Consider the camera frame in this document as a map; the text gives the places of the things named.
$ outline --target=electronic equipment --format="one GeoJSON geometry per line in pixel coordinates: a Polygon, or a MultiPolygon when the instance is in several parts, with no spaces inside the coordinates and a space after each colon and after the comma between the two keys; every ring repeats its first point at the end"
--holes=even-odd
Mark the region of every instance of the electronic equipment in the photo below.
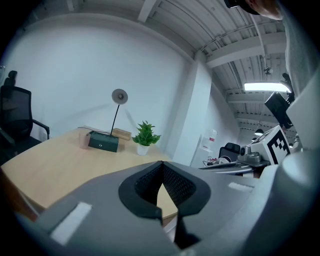
{"type": "Polygon", "coordinates": [[[123,105],[128,101],[128,94],[126,93],[126,91],[122,89],[115,89],[112,92],[111,97],[112,97],[112,100],[118,104],[118,107],[115,112],[110,135],[102,132],[97,132],[97,131],[90,132],[91,136],[89,141],[89,147],[100,149],[100,150],[111,151],[111,152],[117,152],[119,138],[113,136],[112,133],[114,130],[114,125],[117,118],[119,107],[120,105],[123,105]]]}
{"type": "Polygon", "coordinates": [[[271,111],[280,125],[283,125],[286,129],[293,126],[287,115],[287,109],[290,104],[284,99],[284,97],[282,97],[280,92],[273,92],[264,104],[271,111]]]}
{"type": "Polygon", "coordinates": [[[118,137],[110,136],[108,134],[96,131],[91,131],[89,132],[89,134],[89,147],[96,148],[99,150],[117,152],[119,144],[118,137]]]}

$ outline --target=wooden desk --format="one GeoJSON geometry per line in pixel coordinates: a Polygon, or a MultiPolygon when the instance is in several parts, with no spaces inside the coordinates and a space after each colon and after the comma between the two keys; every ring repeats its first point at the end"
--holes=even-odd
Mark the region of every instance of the wooden desk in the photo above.
{"type": "MultiPolygon", "coordinates": [[[[155,145],[150,146],[146,156],[139,156],[132,139],[120,138],[117,153],[92,147],[82,149],[79,147],[79,132],[82,130],[78,128],[40,143],[1,168],[27,198],[48,208],[95,177],[158,160],[170,161],[155,145]]],[[[163,185],[158,193],[157,205],[162,208],[164,218],[177,212],[163,185]]]]}

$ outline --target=white tag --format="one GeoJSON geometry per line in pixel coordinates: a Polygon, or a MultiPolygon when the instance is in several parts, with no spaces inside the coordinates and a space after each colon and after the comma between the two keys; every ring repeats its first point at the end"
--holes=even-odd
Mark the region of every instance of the white tag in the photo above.
{"type": "Polygon", "coordinates": [[[65,246],[83,220],[89,214],[92,205],[80,202],[72,212],[52,231],[50,237],[62,246],[65,246]]]}

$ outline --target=mesh backrest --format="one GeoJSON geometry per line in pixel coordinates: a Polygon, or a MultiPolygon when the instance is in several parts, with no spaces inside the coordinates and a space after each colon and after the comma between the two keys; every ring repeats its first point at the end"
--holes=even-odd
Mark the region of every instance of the mesh backrest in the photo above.
{"type": "Polygon", "coordinates": [[[31,92],[19,87],[0,90],[0,125],[13,139],[29,137],[32,127],[31,92]]]}

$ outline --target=black mesh panel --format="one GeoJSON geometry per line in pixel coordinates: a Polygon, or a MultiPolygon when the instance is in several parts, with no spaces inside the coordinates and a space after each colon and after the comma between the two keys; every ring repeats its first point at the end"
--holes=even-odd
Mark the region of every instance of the black mesh panel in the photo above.
{"type": "Polygon", "coordinates": [[[163,184],[176,206],[190,198],[196,191],[193,182],[166,166],[163,167],[163,184]]]}
{"type": "Polygon", "coordinates": [[[162,165],[139,178],[135,185],[136,193],[151,204],[157,205],[158,191],[163,181],[162,165]]]}

